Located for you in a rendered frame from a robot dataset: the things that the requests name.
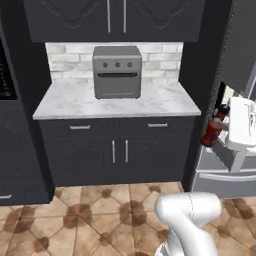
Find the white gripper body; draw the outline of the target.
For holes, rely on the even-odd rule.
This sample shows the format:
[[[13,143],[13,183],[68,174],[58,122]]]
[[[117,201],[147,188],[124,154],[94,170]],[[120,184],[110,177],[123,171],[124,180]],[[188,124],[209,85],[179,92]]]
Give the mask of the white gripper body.
[[[230,99],[229,133],[226,142],[229,149],[243,151],[250,146],[249,115],[250,108],[246,99]]]

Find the red condiment bottle black cap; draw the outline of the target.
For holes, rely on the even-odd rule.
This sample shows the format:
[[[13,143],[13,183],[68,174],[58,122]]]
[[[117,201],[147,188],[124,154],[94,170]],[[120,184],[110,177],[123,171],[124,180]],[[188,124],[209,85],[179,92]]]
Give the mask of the red condiment bottle black cap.
[[[220,122],[229,114],[230,107],[227,104],[221,104],[215,111],[212,119],[208,122],[205,134],[201,138],[201,144],[205,147],[212,147],[219,134],[222,131]]]

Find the grey fridge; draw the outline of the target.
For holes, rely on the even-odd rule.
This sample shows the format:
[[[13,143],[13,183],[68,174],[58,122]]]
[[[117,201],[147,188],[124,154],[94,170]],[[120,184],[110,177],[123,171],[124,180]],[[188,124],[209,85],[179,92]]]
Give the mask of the grey fridge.
[[[234,90],[233,95],[231,97],[245,98]],[[229,122],[229,115],[225,117],[223,122]],[[220,170],[221,172],[232,173],[227,168],[227,166],[231,166],[232,161],[235,159],[236,153],[223,147],[223,145],[225,144],[227,134],[228,131],[222,130],[217,138],[216,143],[212,147],[203,146],[201,148],[198,165],[196,167],[196,172],[217,172],[218,170]],[[252,171],[256,171],[256,153],[248,153],[244,159],[241,170],[235,173]]]

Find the grey fridge freezer drawer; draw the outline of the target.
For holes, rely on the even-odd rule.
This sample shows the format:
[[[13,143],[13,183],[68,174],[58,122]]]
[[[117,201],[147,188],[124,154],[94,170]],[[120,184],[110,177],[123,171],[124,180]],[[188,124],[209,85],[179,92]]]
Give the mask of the grey fridge freezer drawer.
[[[223,182],[208,179],[201,179],[200,173],[209,173],[217,175],[231,175],[231,176],[246,176],[256,175],[256,171],[252,172],[240,172],[240,173],[229,173],[221,172],[202,172],[197,171],[192,183],[192,191],[197,192],[210,192],[216,194],[222,199],[234,199],[242,197],[253,197],[256,196],[256,181],[250,182]]]

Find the grey fridge door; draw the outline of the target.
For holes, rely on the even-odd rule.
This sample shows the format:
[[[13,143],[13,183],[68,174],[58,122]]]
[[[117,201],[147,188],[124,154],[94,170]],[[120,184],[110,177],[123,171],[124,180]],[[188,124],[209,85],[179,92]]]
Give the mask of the grey fridge door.
[[[256,0],[236,0],[221,80],[243,97],[256,100]]]

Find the dark lower cupboard door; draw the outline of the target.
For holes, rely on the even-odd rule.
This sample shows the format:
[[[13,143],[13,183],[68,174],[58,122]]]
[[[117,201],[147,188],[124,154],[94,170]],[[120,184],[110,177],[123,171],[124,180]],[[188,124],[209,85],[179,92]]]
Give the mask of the dark lower cupboard door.
[[[125,140],[129,162],[125,162]],[[190,144],[189,135],[130,136],[122,138],[120,180],[123,183],[181,181]]]
[[[56,187],[109,185],[118,182],[116,163],[112,162],[112,138],[46,139],[45,149]]]

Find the dark cupboard door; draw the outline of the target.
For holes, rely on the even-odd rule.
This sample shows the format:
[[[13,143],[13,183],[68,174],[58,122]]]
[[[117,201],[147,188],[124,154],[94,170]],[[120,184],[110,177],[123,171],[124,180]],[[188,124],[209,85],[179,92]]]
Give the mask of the dark cupboard door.
[[[106,0],[23,0],[31,40],[111,42]]]
[[[125,140],[129,162],[125,162]],[[120,180],[123,183],[181,181],[190,144],[189,135],[130,136],[122,138]]]
[[[121,42],[197,42],[205,0],[127,0],[123,33],[123,0],[118,5],[117,38]]]
[[[46,139],[45,149],[56,187],[109,185],[118,182],[116,163],[112,162],[112,138]]]

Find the dark drawer front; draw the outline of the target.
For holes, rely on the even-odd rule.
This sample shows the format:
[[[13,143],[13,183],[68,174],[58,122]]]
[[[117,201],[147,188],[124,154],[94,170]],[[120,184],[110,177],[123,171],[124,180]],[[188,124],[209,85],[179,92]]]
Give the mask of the dark drawer front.
[[[43,136],[49,139],[105,137],[119,128],[119,122],[114,119],[41,120],[39,124]],[[71,130],[70,125],[91,125],[91,128],[89,130]]]
[[[127,135],[173,135],[190,133],[194,126],[194,117],[146,117],[146,118],[122,118],[120,129]],[[168,127],[149,128],[148,123],[168,123]]]

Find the grey toaster oven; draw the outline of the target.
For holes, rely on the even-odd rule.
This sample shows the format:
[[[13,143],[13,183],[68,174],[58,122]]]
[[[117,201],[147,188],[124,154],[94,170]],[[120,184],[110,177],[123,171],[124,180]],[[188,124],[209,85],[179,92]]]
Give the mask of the grey toaster oven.
[[[97,99],[141,96],[142,56],[136,46],[96,46],[92,64]]]

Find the dark upper cupboard door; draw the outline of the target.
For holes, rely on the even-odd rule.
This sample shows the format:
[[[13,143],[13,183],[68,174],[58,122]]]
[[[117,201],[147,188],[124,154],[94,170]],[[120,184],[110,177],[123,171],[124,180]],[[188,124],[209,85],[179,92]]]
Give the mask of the dark upper cupboard door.
[[[111,42],[106,0],[23,0],[31,40]]]
[[[127,0],[123,33],[123,0],[118,5],[117,38],[121,42],[197,42],[205,0]]]

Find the dark tall oven cabinet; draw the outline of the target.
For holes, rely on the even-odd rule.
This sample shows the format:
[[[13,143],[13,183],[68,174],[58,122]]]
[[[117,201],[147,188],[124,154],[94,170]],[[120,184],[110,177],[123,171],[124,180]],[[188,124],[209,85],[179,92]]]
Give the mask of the dark tall oven cabinet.
[[[0,39],[16,100],[0,100],[0,206],[46,204],[54,184],[33,114],[51,85],[46,48],[30,39],[23,0],[0,0]]]

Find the black built-in oven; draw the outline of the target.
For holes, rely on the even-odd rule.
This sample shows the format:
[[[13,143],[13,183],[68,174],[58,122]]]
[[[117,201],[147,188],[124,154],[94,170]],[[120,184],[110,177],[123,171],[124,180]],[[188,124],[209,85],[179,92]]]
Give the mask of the black built-in oven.
[[[13,80],[11,78],[9,66],[5,56],[5,51],[0,39],[0,100],[16,100],[17,95]]]

